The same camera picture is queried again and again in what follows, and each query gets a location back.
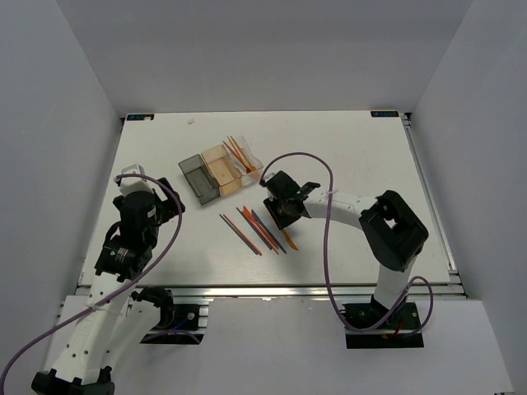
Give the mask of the orange plastic knife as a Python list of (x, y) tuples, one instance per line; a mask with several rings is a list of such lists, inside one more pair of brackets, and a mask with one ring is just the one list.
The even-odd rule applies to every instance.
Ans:
[(282, 230), (282, 233), (288, 243), (288, 245), (293, 249), (293, 250), (298, 250), (296, 244), (294, 243), (294, 241), (292, 240), (291, 236), (286, 232), (285, 229)]

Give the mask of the orange yellow fork bottom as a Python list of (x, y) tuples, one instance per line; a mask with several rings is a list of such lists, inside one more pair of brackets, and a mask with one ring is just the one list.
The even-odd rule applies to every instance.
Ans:
[(230, 142), (233, 144), (233, 146), (236, 149), (236, 151), (238, 152), (238, 155), (244, 160), (244, 162), (246, 164), (246, 167), (248, 168), (247, 171), (250, 172), (251, 170), (253, 170), (252, 163), (250, 162), (248, 156), (245, 154), (245, 152), (243, 151), (241, 146), (238, 144), (236, 139), (233, 136), (229, 136), (228, 138), (229, 138)]

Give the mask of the red plastic fork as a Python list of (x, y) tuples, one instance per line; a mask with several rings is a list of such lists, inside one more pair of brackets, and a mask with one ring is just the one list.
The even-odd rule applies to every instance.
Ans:
[(234, 158), (236, 158), (238, 162), (244, 167), (246, 173), (250, 173), (252, 169), (241, 159), (241, 157), (236, 153), (236, 151), (233, 148), (231, 148), (231, 146), (227, 144), (226, 142), (222, 142), (222, 144), (234, 156)]

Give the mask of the red chopstick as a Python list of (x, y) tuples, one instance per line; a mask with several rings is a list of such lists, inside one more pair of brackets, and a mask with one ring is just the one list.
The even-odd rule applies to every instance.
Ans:
[(256, 245), (256, 247), (262, 252), (262, 250), (258, 247), (258, 245), (253, 241), (253, 239), (251, 237), (249, 237), (241, 228), (240, 230)]

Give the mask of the orange plastic fork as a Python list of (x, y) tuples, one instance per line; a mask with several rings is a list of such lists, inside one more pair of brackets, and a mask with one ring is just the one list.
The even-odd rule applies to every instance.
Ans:
[(230, 140), (229, 140), (229, 143), (227, 143), (227, 144), (229, 144), (229, 145), (231, 146), (231, 148), (233, 148), (233, 149), (236, 151), (236, 149), (234, 148), (234, 146), (233, 146), (233, 144), (230, 142)]

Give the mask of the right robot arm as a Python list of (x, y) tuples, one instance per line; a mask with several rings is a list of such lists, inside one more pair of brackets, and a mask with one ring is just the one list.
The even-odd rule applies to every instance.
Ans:
[(379, 197), (325, 192), (320, 184), (300, 186), (283, 171), (260, 181), (268, 192), (263, 201), (278, 229), (301, 218), (325, 219), (363, 232), (380, 264), (370, 311), (373, 321), (391, 328), (402, 317), (399, 304), (406, 297), (410, 274), (429, 232), (411, 207), (395, 191)]

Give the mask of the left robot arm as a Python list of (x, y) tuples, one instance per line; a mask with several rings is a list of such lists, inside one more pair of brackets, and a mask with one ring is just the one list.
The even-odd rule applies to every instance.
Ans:
[(144, 274), (158, 264), (152, 256), (159, 230), (185, 211), (179, 194), (165, 178), (138, 173), (115, 180), (120, 195), (113, 204), (119, 220), (106, 232), (83, 311), (73, 317), (74, 329), (49, 370), (33, 378), (37, 394), (112, 394), (112, 373), (131, 346), (152, 328), (166, 328), (174, 318), (172, 294), (161, 287), (135, 290)]

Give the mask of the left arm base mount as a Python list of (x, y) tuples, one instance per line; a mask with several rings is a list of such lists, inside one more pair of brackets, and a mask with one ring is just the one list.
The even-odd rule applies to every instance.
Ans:
[(198, 345), (204, 338), (199, 324), (199, 304), (175, 303), (172, 292), (162, 287), (146, 287), (131, 294), (131, 308), (156, 310), (158, 322), (147, 330), (142, 344)]

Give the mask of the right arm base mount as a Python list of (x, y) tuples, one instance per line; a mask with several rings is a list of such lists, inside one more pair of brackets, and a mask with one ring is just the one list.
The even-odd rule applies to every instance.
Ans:
[[(370, 303), (344, 304), (340, 313), (355, 328), (363, 329), (380, 320)], [(345, 330), (348, 350), (417, 349), (424, 347), (420, 332), (413, 333), (421, 325), (417, 306), (405, 303), (377, 329), (369, 332)]]

